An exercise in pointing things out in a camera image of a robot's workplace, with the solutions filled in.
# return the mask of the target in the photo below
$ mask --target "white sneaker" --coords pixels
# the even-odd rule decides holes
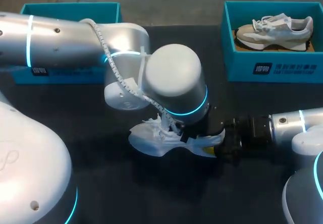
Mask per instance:
[[[187,143],[184,143],[181,142],[181,136],[163,129],[159,115],[156,120],[149,119],[130,131],[128,138],[130,144],[138,151],[156,157],[164,156],[176,147],[184,147],[196,155],[215,157],[208,148],[221,144],[225,136],[225,130],[223,130],[217,136],[189,138]]]
[[[306,51],[306,42],[313,32],[313,19],[296,20],[285,14],[265,16],[261,21],[252,20],[237,31],[237,39],[247,47],[263,50],[269,45],[280,45],[296,51]]]

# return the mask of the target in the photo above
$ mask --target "teal shoe box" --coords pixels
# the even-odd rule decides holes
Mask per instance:
[[[292,19],[313,18],[315,52],[237,51],[232,31],[252,19],[281,13]],[[303,2],[225,2],[221,43],[229,81],[323,83],[323,7]]]
[[[71,21],[91,18],[100,24],[122,22],[119,3],[25,4],[21,14]],[[104,83],[104,74],[105,69],[101,67],[80,69],[26,67],[11,72],[16,84],[101,84]]]

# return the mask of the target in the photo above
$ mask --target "black table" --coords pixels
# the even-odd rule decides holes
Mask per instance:
[[[209,100],[226,116],[320,107],[322,85],[226,81],[219,26],[148,27],[152,50],[184,44],[200,57]],[[0,90],[25,115],[53,129],[71,154],[79,188],[80,223],[285,223],[281,196],[285,167],[246,158],[239,166],[174,149],[144,155],[128,130],[155,118],[152,107],[109,108],[103,85],[16,86],[1,75]]]

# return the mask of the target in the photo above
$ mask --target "white cable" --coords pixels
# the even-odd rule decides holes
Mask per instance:
[[[113,60],[113,58],[111,56],[110,50],[109,50],[109,48],[108,48],[108,46],[107,46],[107,44],[106,44],[106,42],[104,40],[104,37],[102,36],[102,33],[101,33],[101,30],[100,30],[99,26],[91,19],[84,19],[84,20],[81,20],[80,22],[87,23],[93,28],[97,38],[99,39],[99,41],[101,43],[101,46],[103,47],[103,50],[104,50],[104,53],[106,55],[107,61],[109,62],[109,65],[110,65],[115,77],[117,78],[118,82],[122,85],[122,87],[124,87],[130,94],[132,94],[132,95],[134,95],[136,97],[142,98],[142,99],[148,101],[149,103],[151,103],[153,106],[155,106],[161,112],[161,114],[167,118],[172,130],[176,134],[180,134],[180,130],[176,127],[174,119],[170,116],[170,114],[160,104],[158,104],[153,99],[149,98],[147,95],[139,95],[137,92],[133,91],[127,85],[127,83],[125,82],[123,77],[120,75],[119,70],[116,67],[116,64],[115,64],[115,62],[114,62],[114,60]]]

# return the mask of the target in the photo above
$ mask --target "glowing blue light ring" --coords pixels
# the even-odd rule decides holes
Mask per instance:
[[[115,57],[118,55],[122,55],[122,54],[132,54],[132,55],[140,55],[140,52],[137,51],[118,51],[118,52],[114,52],[111,54],[111,57]]]
[[[170,114],[175,115],[175,116],[187,116],[187,115],[193,114],[194,112],[198,111],[204,105],[204,103],[206,102],[206,99],[207,99],[207,87],[206,87],[205,98],[204,98],[202,104],[198,108],[196,108],[195,110],[193,110],[193,111],[191,111],[189,113],[184,113],[184,114],[173,113],[173,112],[169,111],[166,108],[165,108],[165,110],[167,110]]]
[[[76,203],[77,203],[77,188],[76,188],[76,199],[75,199],[75,203],[74,203],[74,207],[73,207],[73,210],[69,216],[69,218],[67,219],[67,221],[65,222],[65,224],[69,223],[69,221],[71,220],[73,214],[74,214],[74,211],[75,211],[75,208],[76,208]]]
[[[302,110],[299,110],[299,117],[301,118],[303,132],[306,132],[305,120],[304,120],[304,115],[303,115],[303,111]]]
[[[31,34],[32,34],[32,20],[34,16],[29,16],[28,19],[28,28],[27,28],[27,36],[26,36],[26,62],[27,66],[31,68],[31,60],[30,60],[30,43],[31,43]]]
[[[316,187],[317,187],[317,190],[319,192],[319,195],[321,196],[322,200],[323,200],[323,191],[321,189],[321,186],[319,185],[319,182],[318,182],[318,177],[317,177],[317,161],[318,161],[318,158],[319,156],[321,155],[322,152],[319,153],[319,155],[316,157],[315,159],[315,162],[314,162],[314,180],[315,180],[315,184],[316,184]]]

